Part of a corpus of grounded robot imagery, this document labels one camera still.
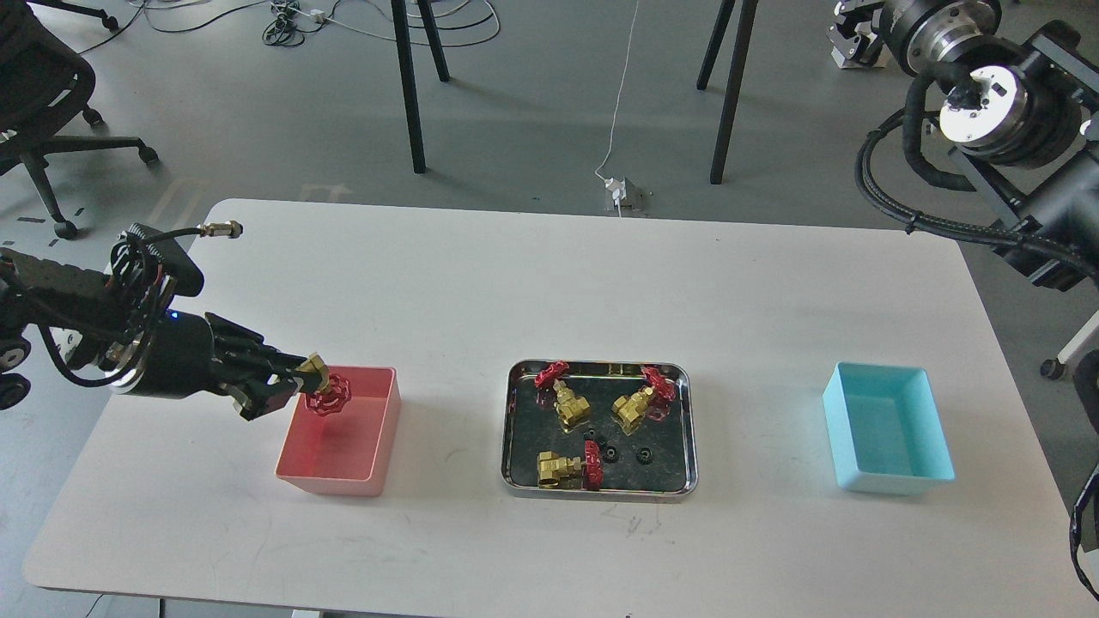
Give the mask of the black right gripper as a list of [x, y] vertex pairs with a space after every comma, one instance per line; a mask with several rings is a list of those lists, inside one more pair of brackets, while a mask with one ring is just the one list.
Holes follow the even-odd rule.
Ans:
[[893, 60], [879, 32], [886, 1], [836, 1], [828, 30], [832, 58], [841, 70], [882, 68]]

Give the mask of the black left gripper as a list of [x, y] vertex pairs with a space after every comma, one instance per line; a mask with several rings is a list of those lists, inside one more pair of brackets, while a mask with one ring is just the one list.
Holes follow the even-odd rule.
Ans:
[[110, 384], [110, 391], [140, 397], [182, 399], [212, 391], [233, 399], [240, 417], [252, 421], [282, 409], [301, 387], [301, 379], [271, 384], [244, 377], [285, 376], [307, 364], [263, 341], [260, 333], [219, 314], [168, 312], [137, 366]]

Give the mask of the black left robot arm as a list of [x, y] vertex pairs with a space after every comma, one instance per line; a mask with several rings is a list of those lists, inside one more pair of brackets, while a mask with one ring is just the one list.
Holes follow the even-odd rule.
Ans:
[[3, 408], [31, 391], [16, 367], [38, 330], [55, 369], [82, 388], [178, 400], [211, 391], [230, 397], [247, 420], [279, 410], [298, 394], [326, 397], [330, 369], [317, 355], [271, 347], [223, 317], [173, 309], [203, 290], [185, 236], [236, 239], [236, 221], [162, 232], [134, 224], [114, 244], [106, 271], [88, 271], [3, 249]]

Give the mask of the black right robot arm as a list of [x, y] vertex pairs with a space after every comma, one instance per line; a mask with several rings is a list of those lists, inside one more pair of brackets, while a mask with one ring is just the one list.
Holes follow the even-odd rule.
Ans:
[[[1015, 44], [997, 35], [1001, 19], [997, 1], [839, 2], [839, 63], [887, 51], [911, 79], [857, 152], [855, 184], [907, 233], [988, 246], [1034, 286], [1066, 293], [1096, 282], [1096, 66], [1072, 25], [1052, 21]], [[926, 214], [885, 191], [872, 154], [893, 130], [919, 179], [978, 194], [993, 223]]]

